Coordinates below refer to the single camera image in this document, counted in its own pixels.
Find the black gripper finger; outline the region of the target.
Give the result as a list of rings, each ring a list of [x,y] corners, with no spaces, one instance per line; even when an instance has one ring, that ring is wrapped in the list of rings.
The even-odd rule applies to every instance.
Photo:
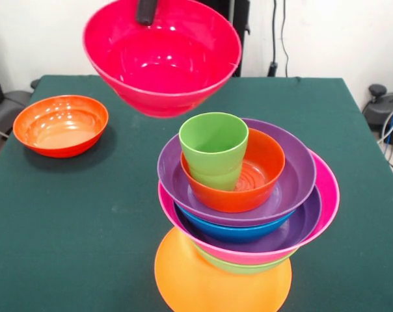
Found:
[[[139,0],[136,20],[141,25],[151,25],[156,15],[158,0]]]

